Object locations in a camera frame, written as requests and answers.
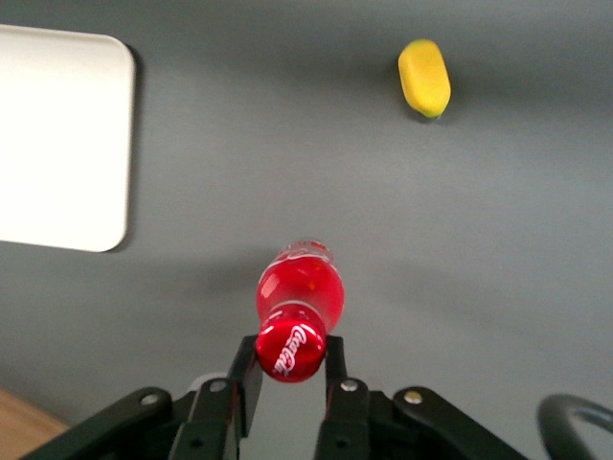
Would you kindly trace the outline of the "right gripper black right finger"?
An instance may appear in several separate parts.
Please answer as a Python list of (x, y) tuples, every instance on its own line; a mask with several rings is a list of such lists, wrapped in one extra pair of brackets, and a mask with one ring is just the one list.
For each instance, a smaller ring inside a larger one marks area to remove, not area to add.
[(368, 386), (348, 373), (344, 340), (330, 335), (325, 358), (326, 411), (320, 424), (314, 459), (370, 457)]

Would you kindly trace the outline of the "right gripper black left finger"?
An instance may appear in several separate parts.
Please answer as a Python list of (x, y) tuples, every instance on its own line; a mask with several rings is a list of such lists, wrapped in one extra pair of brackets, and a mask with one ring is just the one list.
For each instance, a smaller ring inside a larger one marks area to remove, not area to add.
[(247, 335), (227, 375), (206, 380), (195, 392), (187, 421), (177, 430), (169, 458), (239, 459), (240, 442), (249, 435), (261, 385), (256, 338)]

